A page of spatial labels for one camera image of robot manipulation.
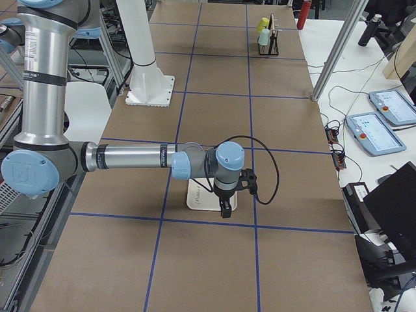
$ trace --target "brown table surface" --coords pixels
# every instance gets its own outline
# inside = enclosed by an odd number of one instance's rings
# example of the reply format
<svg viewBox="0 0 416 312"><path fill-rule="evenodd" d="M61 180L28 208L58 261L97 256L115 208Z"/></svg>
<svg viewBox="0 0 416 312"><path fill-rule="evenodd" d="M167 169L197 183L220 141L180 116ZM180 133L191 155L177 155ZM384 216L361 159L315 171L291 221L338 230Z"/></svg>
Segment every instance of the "brown table surface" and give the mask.
<svg viewBox="0 0 416 312"><path fill-rule="evenodd" d="M281 54L259 57L255 28L272 12ZM276 157L278 195L264 206L240 192L221 219L188 209L187 182L166 169L90 173L31 311L372 311L291 10L161 2L150 26L158 66L176 77L171 105L119 98L103 142L253 135ZM265 200L272 163L238 142Z"/></svg>

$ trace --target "blue joint cap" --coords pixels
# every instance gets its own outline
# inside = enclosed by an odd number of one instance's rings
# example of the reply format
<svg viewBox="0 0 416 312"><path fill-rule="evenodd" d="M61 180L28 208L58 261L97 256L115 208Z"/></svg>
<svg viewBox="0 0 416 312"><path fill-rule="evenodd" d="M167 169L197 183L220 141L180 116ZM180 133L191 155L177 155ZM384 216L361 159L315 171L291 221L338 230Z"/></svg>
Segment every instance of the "blue joint cap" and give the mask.
<svg viewBox="0 0 416 312"><path fill-rule="evenodd" d="M1 173L8 185L28 196L53 190L59 183L57 167L42 154L26 149L9 153L1 164Z"/></svg>
<svg viewBox="0 0 416 312"><path fill-rule="evenodd" d="M78 39L98 39L101 36L101 27L78 29L75 37Z"/></svg>
<svg viewBox="0 0 416 312"><path fill-rule="evenodd" d="M0 21L0 23L6 26L23 26L23 23L19 18L6 18L3 21Z"/></svg>
<svg viewBox="0 0 416 312"><path fill-rule="evenodd" d="M235 142L222 143L215 151L218 163L230 171L241 170L244 166L244 150Z"/></svg>
<svg viewBox="0 0 416 312"><path fill-rule="evenodd" d="M0 49L3 49L4 52L7 54L10 54L14 51L15 47L8 43L7 41L0 40Z"/></svg>
<svg viewBox="0 0 416 312"><path fill-rule="evenodd" d="M51 8L63 0L19 0L19 2L31 8Z"/></svg>
<svg viewBox="0 0 416 312"><path fill-rule="evenodd" d="M190 161L188 154L184 151L172 154L172 176L179 180L190 178Z"/></svg>

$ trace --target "red bottle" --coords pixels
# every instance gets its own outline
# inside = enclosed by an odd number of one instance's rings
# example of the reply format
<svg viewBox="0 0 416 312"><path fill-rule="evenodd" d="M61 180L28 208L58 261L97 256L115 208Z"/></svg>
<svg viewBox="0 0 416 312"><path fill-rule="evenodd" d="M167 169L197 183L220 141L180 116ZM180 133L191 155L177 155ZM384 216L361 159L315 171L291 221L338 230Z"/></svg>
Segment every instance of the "red bottle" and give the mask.
<svg viewBox="0 0 416 312"><path fill-rule="evenodd" d="M309 9L311 8L312 0L304 0L304 3L302 4L302 8L300 9L300 16L298 19L298 29L301 30L304 28L305 21L307 18L307 15L309 14Z"/></svg>

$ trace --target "white desk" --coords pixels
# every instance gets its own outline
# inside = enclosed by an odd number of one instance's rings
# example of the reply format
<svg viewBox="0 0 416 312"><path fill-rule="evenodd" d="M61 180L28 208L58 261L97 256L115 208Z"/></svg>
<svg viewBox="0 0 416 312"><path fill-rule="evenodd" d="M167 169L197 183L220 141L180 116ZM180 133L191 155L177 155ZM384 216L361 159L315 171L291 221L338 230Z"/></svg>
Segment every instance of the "white desk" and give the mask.
<svg viewBox="0 0 416 312"><path fill-rule="evenodd" d="M331 51L333 43L337 38L339 31L343 25L343 21L328 21L308 19L305 28L299 32L305 57L308 65L321 66L326 62ZM360 47L358 40L365 30L365 23L359 22L355 31L353 32L345 50L337 64L337 70L353 70L365 68L370 64L374 64L384 57L384 54L375 39L371 39L367 47ZM333 110L329 106L328 92L334 86L343 86L352 91L360 91L367 79L371 77L365 85L363 92L372 92L377 90L385 90L400 86L400 90L408 98L409 95L400 83L400 81L387 80L382 71L387 64L387 59L383 59L381 64L376 68L376 65L371 66L363 71L353 71L348 73L333 73L329 83L327 84L322 96L319 99L320 111L327 115L330 120L342 121L344 116ZM321 72L322 68L309 67L310 73ZM311 74L312 83L315 85L319 75ZM341 88L335 88L331 92L331 104L339 110L347 113L354 102L357 94L353 94ZM369 101L366 94L358 95L354 106L348 114L359 114L363 112L375 111L374 107ZM353 158L363 170L362 181L367 184L369 190L377 187L376 180L386 174L392 174L395 170L391 167L400 168L408 161L416 162L416 128L397 132L397 135L407 145L407 150L378 157L370 157L365 153L363 148L356 142L349 130L341 128L339 141L345 147L346 155ZM341 170L339 184L341 187L351 182L357 182L360 176L359 168L350 160L346 160L347 169ZM401 311L413 311L416 307L416 289L405 292L400 307Z"/></svg>

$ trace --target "black monitor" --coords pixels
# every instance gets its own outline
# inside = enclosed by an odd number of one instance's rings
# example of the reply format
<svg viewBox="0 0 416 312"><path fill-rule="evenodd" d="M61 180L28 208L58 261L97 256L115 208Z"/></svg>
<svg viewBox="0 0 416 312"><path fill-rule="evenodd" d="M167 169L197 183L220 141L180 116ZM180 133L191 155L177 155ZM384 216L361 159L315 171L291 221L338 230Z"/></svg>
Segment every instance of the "black monitor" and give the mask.
<svg viewBox="0 0 416 312"><path fill-rule="evenodd" d="M364 203L404 259L416 261L416 166L406 163Z"/></svg>

